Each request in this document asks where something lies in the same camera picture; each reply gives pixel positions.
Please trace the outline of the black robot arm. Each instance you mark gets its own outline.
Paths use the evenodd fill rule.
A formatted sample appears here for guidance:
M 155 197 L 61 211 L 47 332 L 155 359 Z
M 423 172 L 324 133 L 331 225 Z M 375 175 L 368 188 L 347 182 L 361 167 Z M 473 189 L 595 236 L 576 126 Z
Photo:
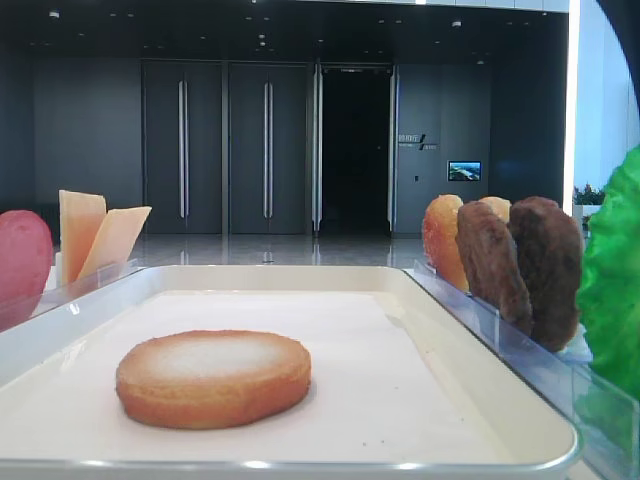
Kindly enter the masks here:
M 634 86 L 636 103 L 639 103 L 640 1 L 598 0 L 598 4 L 621 44 Z

